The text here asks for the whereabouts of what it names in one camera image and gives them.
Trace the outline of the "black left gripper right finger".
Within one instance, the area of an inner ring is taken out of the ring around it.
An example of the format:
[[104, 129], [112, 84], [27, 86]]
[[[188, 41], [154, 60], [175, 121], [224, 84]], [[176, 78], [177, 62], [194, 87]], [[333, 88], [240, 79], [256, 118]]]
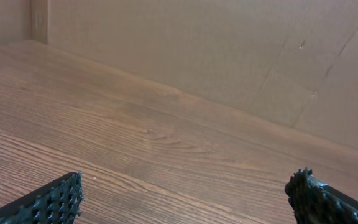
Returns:
[[358, 201], [300, 169], [285, 185], [297, 224], [358, 224]]

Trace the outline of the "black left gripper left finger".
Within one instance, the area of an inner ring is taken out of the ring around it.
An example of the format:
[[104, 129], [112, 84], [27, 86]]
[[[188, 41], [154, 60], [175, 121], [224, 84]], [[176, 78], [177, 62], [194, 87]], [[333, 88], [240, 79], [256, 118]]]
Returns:
[[84, 200], [80, 172], [69, 172], [0, 208], [0, 224], [73, 224]]

